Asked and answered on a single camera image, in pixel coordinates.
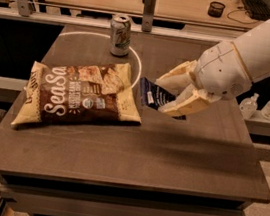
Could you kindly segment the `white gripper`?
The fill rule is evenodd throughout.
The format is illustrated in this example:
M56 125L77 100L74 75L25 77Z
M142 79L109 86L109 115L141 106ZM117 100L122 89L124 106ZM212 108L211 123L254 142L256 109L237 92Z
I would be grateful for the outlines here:
M155 80L177 96L158 108L171 117L201 112L221 99L233 99L250 90L251 78L231 41L207 49L199 60L185 61Z

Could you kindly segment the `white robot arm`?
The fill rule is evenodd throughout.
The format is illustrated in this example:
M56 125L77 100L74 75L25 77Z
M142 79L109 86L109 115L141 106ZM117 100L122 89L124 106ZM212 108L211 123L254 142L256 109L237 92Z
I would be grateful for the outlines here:
M218 100L232 99L253 83L270 77L270 20L202 53L198 60L181 63L156 83L176 100L159 107L171 117L200 112Z

